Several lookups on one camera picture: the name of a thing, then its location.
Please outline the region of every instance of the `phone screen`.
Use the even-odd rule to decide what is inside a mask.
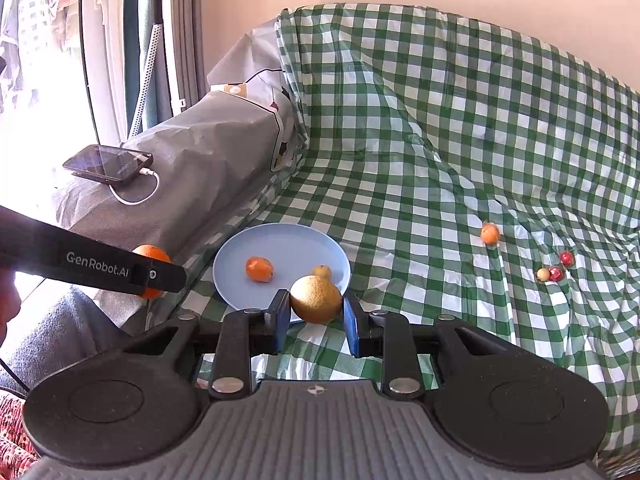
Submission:
[[[132,173],[135,173],[148,158],[144,153],[92,144],[76,153],[64,163],[63,167],[72,171],[125,180]]]

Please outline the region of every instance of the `tangerine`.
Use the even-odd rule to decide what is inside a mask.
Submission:
[[[252,256],[244,264],[244,272],[254,282],[270,282],[273,277],[273,265],[267,258]]]
[[[500,231],[494,224],[486,223],[482,226],[480,237],[485,244],[495,245],[500,240]]]
[[[136,247],[133,249],[133,252],[136,254],[141,254],[142,256],[146,256],[147,258],[153,258],[154,260],[160,260],[161,262],[171,263],[171,258],[169,255],[165,253],[160,247],[156,247],[155,245],[140,245],[140,247]],[[155,298],[159,298],[162,296],[162,290],[157,290],[156,288],[147,288],[144,293],[139,298],[143,300],[154,300]]]

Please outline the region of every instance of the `screw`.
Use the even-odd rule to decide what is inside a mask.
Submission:
[[[220,377],[213,381],[211,387],[219,394],[234,394],[242,390],[244,383],[237,377]]]
[[[396,394],[413,394],[420,389],[420,383],[411,377],[398,377],[389,383],[391,391]]]

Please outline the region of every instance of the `curtain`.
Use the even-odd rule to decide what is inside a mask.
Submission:
[[[207,92],[200,0],[171,0],[171,14],[179,98],[184,99],[185,108],[189,108]]]

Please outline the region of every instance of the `green checkered tablecloth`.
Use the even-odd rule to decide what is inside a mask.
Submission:
[[[639,95],[539,40],[435,9],[309,7],[278,28],[306,140],[299,170],[207,257],[247,225],[314,227],[346,252],[365,309],[427,324],[454,314],[575,371],[609,403],[601,459],[638,447]],[[497,247],[479,238],[486,221]],[[564,250],[576,258],[566,278],[537,281]],[[221,319],[210,267],[182,307],[203,298]],[[292,326],[286,353],[254,370],[380,378],[378,360],[349,354],[339,321]]]

